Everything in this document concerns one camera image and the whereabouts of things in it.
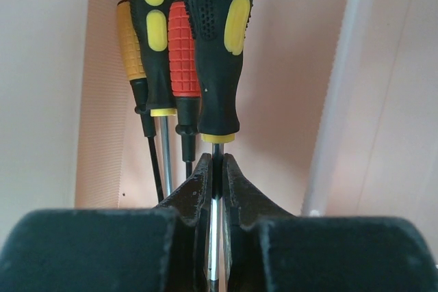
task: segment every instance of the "textured grip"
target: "textured grip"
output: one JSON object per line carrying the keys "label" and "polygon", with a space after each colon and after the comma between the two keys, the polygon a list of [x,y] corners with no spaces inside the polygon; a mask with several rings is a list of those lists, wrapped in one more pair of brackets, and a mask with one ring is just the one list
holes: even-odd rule
{"label": "textured grip", "polygon": [[184,2],[195,39],[195,64],[202,93],[198,129],[205,141],[230,142],[240,129],[235,97],[253,0]]}
{"label": "textured grip", "polygon": [[146,74],[140,58],[140,45],[132,25],[128,0],[123,0],[117,5],[117,31],[128,80],[145,78]]}
{"label": "textured grip", "polygon": [[201,97],[194,64],[194,41],[183,1],[175,1],[170,7],[169,60],[173,95]]}
{"label": "textured grip", "polygon": [[140,43],[142,63],[148,75],[146,108],[152,116],[175,114],[170,85],[168,15],[175,0],[129,0],[134,29]]}

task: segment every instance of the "wall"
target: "wall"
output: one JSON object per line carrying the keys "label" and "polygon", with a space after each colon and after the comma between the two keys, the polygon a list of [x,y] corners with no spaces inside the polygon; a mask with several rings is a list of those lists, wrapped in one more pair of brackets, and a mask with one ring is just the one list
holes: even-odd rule
{"label": "wall", "polygon": [[72,207],[88,0],[0,0],[0,245],[25,213]]}
{"label": "wall", "polygon": [[328,215],[408,218],[435,256],[437,25],[436,0],[374,0],[333,175],[323,182]]}

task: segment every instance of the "yellow and black screwdriver handle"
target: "yellow and black screwdriver handle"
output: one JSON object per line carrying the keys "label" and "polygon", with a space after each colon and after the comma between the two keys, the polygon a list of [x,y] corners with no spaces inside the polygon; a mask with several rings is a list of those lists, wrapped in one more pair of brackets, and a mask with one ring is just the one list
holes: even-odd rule
{"label": "yellow and black screwdriver handle", "polygon": [[196,70],[202,92],[199,132],[206,142],[231,142],[240,129],[235,97],[253,0],[184,0],[184,3],[195,40]]}
{"label": "yellow and black screwdriver handle", "polygon": [[129,0],[143,67],[148,73],[146,108],[152,116],[176,114],[170,85],[167,22],[174,0]]}
{"label": "yellow and black screwdriver handle", "polygon": [[145,137],[154,138],[157,133],[151,112],[146,109],[148,100],[148,81],[140,59],[140,47],[132,26],[129,1],[117,4],[117,30],[123,64],[136,101],[136,113],[140,115]]}

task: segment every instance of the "metal shaft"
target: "metal shaft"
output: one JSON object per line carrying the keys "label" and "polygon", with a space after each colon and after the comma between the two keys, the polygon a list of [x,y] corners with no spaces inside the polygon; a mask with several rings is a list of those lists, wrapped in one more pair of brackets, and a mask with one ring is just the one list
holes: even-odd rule
{"label": "metal shaft", "polygon": [[169,124],[168,124],[167,116],[161,116],[159,118],[159,125],[162,135],[164,182],[166,184],[166,197],[168,197],[172,193],[173,188],[172,188],[172,166],[170,164]]}
{"label": "metal shaft", "polygon": [[154,137],[148,137],[148,141],[149,141],[149,152],[151,153],[153,177],[155,179],[155,188],[157,190],[158,203],[160,203],[164,199],[164,195],[163,195],[162,178],[159,175],[157,149],[155,147]]}
{"label": "metal shaft", "polygon": [[224,144],[213,144],[213,197],[211,199],[210,230],[208,245],[209,290],[217,291],[219,282],[220,214],[222,208],[222,162]]}

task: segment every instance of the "yellow screwdriver handle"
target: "yellow screwdriver handle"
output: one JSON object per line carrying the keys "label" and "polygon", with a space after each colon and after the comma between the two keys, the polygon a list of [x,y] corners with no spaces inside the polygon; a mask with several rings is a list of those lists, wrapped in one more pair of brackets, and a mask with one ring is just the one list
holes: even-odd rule
{"label": "yellow screwdriver handle", "polygon": [[140,58],[140,45],[132,25],[129,0],[122,0],[117,5],[117,31],[128,80],[146,78]]}

